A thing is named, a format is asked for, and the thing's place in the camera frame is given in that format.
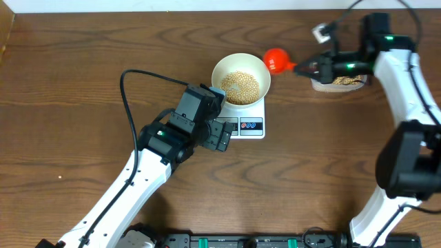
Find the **red plastic measuring scoop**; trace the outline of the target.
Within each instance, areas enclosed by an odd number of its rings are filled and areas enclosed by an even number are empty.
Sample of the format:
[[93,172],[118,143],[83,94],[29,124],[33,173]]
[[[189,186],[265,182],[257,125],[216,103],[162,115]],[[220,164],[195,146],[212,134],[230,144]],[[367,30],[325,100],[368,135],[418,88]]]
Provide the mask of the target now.
[[263,62],[272,75],[293,71],[297,66],[296,63],[291,61],[288,53],[281,48],[272,48],[266,51]]

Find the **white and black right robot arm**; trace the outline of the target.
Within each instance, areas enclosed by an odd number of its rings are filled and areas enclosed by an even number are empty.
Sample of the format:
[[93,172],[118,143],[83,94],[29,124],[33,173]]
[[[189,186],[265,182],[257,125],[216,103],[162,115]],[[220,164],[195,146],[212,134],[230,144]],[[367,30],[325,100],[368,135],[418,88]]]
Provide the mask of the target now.
[[299,63],[294,72],[323,85],[338,77],[372,75],[380,82],[396,125],[376,161],[376,189],[349,223],[349,247],[381,247],[410,210],[440,193],[440,108],[420,69],[418,44],[393,34],[389,15],[371,13],[361,20],[360,47],[341,52],[337,21],[312,33],[330,51]]

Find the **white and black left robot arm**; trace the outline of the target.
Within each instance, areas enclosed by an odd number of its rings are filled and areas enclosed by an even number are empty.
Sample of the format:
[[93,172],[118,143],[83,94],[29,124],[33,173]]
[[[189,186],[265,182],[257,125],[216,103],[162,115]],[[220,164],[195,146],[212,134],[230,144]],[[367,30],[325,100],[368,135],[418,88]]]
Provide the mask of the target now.
[[143,128],[130,158],[90,212],[55,247],[116,247],[149,197],[193,155],[197,146],[224,152],[234,124],[204,121],[193,134],[154,121]]

